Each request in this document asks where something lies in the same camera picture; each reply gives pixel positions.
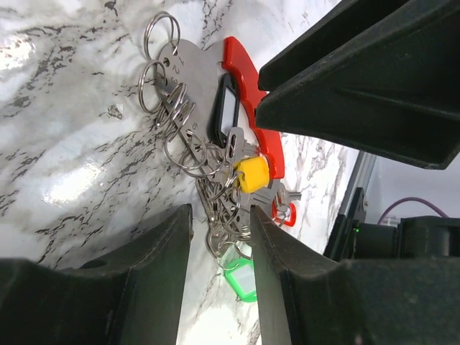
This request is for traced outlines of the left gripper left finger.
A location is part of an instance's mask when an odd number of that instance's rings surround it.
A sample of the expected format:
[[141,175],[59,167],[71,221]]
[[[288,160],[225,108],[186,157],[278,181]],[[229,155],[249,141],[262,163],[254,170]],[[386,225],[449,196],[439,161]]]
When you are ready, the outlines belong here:
[[189,204],[78,269],[1,261],[3,344],[174,344],[185,287]]

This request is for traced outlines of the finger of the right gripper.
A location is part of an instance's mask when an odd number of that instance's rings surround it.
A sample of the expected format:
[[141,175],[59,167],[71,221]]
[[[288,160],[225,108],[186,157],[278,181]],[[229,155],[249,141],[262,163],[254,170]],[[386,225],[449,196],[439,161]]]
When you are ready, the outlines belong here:
[[447,1],[340,1],[281,50],[259,72],[258,86],[273,91],[372,26],[403,10],[438,9]]
[[269,93],[256,122],[443,170],[459,153],[459,24],[373,28]]

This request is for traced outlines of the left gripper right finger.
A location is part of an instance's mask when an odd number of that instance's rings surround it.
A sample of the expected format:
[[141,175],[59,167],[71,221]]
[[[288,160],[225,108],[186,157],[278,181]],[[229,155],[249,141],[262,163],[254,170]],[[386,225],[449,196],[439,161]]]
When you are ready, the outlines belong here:
[[251,209],[263,344],[457,344],[459,260],[335,262]]

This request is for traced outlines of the metal key organizer red handle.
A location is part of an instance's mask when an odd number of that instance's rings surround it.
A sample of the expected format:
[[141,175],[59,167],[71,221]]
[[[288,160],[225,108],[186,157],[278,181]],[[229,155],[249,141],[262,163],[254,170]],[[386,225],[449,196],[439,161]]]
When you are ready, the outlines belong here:
[[[148,22],[143,49],[147,63],[138,82],[139,104],[155,115],[156,126],[163,130],[164,151],[174,142],[184,146],[173,163],[195,181],[208,218],[208,250],[217,259],[229,250],[243,254],[242,245],[251,240],[253,205],[272,218],[273,202],[288,205],[301,198],[282,183],[285,158],[280,134],[255,123],[256,107],[265,96],[257,85],[257,69],[237,38],[225,37],[201,49],[182,38],[178,20],[167,11],[158,12]],[[224,73],[236,80],[239,118],[222,148],[211,139],[210,127]],[[266,187],[244,193],[236,165],[256,156],[266,159],[270,181]]]

